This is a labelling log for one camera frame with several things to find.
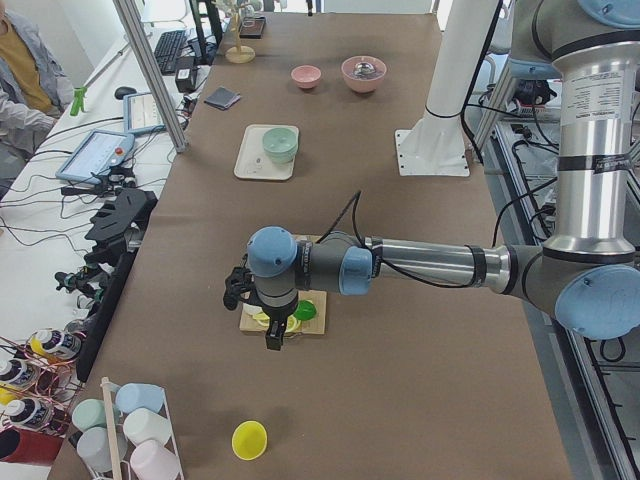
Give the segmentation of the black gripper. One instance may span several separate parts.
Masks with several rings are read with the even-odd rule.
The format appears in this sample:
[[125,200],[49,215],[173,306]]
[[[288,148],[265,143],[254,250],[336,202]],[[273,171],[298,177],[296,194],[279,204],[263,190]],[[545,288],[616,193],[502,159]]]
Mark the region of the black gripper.
[[266,347],[269,350],[280,351],[289,317],[289,294],[273,298],[262,293],[248,268],[247,261],[248,255],[245,254],[241,263],[235,266],[225,279],[223,304],[230,311],[235,310],[239,303],[260,307],[269,318],[265,333]]

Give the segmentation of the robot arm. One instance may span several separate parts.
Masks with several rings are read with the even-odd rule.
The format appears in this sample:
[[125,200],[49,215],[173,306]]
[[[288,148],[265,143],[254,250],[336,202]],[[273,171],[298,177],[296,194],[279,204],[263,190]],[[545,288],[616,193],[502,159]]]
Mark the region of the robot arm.
[[298,241],[279,226],[248,241],[223,302],[260,307],[267,346],[282,346],[302,291],[363,295],[380,275],[521,298],[592,340],[639,323],[639,273],[623,233],[639,66],[635,1],[519,1],[510,62],[521,77],[561,78],[555,229],[539,247],[451,246],[330,231]]

